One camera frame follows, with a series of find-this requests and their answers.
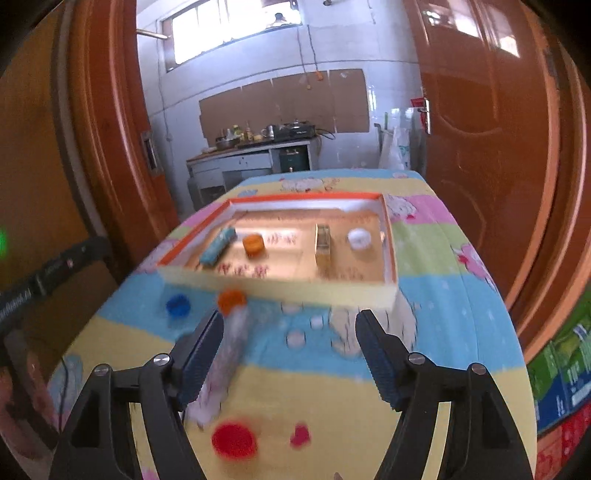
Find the red bottle cap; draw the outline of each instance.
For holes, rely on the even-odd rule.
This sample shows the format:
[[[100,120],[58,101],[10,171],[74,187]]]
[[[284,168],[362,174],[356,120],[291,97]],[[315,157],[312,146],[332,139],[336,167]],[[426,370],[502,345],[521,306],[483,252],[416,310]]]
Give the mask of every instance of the red bottle cap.
[[[254,433],[240,423],[219,425],[213,432],[212,445],[219,456],[228,460],[247,460],[258,450]]]

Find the blue bottle cap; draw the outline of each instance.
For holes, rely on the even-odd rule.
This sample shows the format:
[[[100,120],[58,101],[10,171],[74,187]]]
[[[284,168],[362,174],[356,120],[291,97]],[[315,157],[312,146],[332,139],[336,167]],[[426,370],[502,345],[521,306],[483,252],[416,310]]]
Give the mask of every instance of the blue bottle cap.
[[[185,295],[178,294],[166,302],[166,311],[173,318],[183,318],[191,311],[191,303]]]

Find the pot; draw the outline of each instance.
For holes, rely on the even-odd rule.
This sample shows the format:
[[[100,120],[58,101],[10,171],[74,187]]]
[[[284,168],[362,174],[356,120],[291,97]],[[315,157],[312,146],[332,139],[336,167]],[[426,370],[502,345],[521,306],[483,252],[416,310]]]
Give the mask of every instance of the pot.
[[[230,148],[234,148],[239,143],[240,143],[240,137],[221,138],[219,140],[216,140],[216,148],[218,150],[228,150]]]

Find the green light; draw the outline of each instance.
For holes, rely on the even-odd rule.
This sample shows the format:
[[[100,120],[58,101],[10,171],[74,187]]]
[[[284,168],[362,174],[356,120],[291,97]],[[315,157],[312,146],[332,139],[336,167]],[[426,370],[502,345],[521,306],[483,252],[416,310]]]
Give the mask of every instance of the green light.
[[[6,250],[8,250],[8,241],[6,234],[3,230],[0,230],[0,258],[6,256]]]

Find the tablecloth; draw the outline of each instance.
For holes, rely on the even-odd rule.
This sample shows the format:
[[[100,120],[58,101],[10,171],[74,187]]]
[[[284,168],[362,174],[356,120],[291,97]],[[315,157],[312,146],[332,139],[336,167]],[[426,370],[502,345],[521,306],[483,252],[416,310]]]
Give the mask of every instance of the tablecloth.
[[[535,467],[536,428],[531,389],[511,319],[474,247],[423,178],[411,171],[321,170],[256,177],[188,218],[130,275],[73,342],[66,358],[71,381],[65,415],[83,381],[99,363],[114,369],[142,365],[167,352],[194,329],[215,293],[167,285],[156,262],[219,202],[230,197],[294,192],[380,192],[392,222],[400,294],[393,312],[374,312],[409,350],[439,365],[488,367],[519,428]],[[184,293],[186,319],[173,320],[165,303]],[[212,422],[187,433],[210,480],[222,478],[370,479],[384,456],[398,414],[381,401],[355,338],[357,311],[249,299],[256,325],[228,398],[212,407]],[[298,342],[289,342],[290,335]],[[50,385],[56,404],[60,367]],[[156,478],[138,408],[134,435],[145,478]],[[442,404],[424,478],[436,478],[447,432]],[[216,457],[210,437],[220,421],[240,420],[257,433],[256,460],[229,465]],[[297,426],[309,442],[294,448]]]

